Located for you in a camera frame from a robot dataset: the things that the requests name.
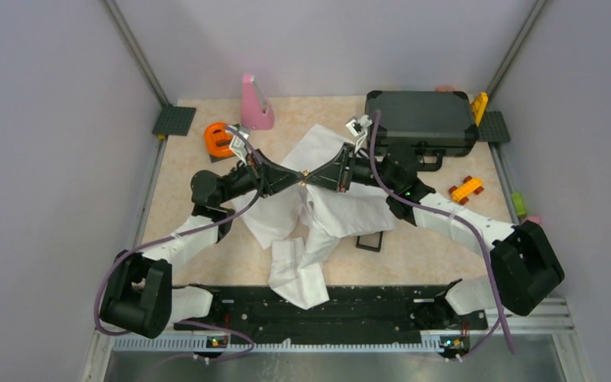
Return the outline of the white garment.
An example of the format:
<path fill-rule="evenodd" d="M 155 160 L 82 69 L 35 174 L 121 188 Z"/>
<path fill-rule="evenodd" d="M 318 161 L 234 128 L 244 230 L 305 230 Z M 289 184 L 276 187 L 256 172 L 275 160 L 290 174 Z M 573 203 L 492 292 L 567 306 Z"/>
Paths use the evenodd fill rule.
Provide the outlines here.
<path fill-rule="evenodd" d="M 364 185 L 352 185 L 347 193 L 294 185 L 256 201 L 241 219 L 259 245 L 271 250 L 273 292 L 302 310 L 327 302 L 322 264 L 340 241 L 395 229 L 386 197 Z"/>

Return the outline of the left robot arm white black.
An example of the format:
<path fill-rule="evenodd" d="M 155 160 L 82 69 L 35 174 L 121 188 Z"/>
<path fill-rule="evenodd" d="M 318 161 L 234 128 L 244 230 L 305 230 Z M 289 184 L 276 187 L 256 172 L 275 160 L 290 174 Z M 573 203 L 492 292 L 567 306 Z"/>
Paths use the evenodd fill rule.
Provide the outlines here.
<path fill-rule="evenodd" d="M 193 211 L 182 226 L 161 239 L 117 254 L 93 306 L 95 327 L 106 335 L 157 337 L 175 314 L 193 308 L 205 329 L 222 322 L 223 307 L 206 290 L 174 297 L 173 274 L 200 251 L 221 241 L 234 219 L 261 197 L 270 197 L 305 178 L 296 170 L 249 157 L 218 175 L 197 172 L 191 180 Z"/>

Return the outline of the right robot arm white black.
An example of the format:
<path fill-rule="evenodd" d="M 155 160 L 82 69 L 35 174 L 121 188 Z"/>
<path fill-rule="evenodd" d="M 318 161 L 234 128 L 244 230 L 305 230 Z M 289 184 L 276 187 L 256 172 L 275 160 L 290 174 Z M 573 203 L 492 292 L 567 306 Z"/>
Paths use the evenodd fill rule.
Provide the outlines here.
<path fill-rule="evenodd" d="M 413 150 L 392 144 L 382 160 L 358 158 L 345 143 L 337 155 L 304 176 L 307 185 L 344 193 L 353 183 L 387 192 L 392 214 L 440 233 L 481 255 L 487 274 L 451 283 L 434 307 L 437 322 L 455 328 L 477 310 L 509 310 L 529 315 L 565 278 L 542 227 L 511 224 L 479 215 L 442 196 L 418 178 Z"/>

